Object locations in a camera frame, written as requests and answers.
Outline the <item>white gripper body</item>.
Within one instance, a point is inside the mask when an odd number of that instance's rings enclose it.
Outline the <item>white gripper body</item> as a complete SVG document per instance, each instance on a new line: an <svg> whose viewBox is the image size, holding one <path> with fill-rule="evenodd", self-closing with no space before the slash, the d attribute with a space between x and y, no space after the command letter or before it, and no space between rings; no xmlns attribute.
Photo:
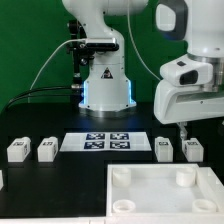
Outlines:
<svg viewBox="0 0 224 224"><path fill-rule="evenodd" d="M162 80L156 88L154 115L162 124L224 117L224 92L203 92L199 86L175 87Z"/></svg>

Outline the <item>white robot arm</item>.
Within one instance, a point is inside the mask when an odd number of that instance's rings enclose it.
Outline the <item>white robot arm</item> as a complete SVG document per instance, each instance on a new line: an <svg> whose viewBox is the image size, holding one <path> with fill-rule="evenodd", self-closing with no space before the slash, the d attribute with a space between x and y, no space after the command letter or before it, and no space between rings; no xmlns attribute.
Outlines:
<svg viewBox="0 0 224 224"><path fill-rule="evenodd" d="M62 0L84 29L78 49L89 65L82 113L115 116L136 106L124 71L124 38L104 17L142 11L149 0ZM182 134L189 121L224 117L224 0L159 0L156 28L170 40L187 42L185 55L160 67L154 115L176 123Z"/></svg>

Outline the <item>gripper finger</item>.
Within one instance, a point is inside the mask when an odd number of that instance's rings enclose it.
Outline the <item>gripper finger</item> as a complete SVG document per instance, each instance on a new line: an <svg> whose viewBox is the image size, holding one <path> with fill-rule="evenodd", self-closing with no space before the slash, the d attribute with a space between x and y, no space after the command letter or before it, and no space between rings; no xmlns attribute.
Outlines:
<svg viewBox="0 0 224 224"><path fill-rule="evenodd" d="M177 125L180 130L181 143L183 144L187 140L187 135L188 135L188 132L186 130L187 122L178 122Z"/></svg>

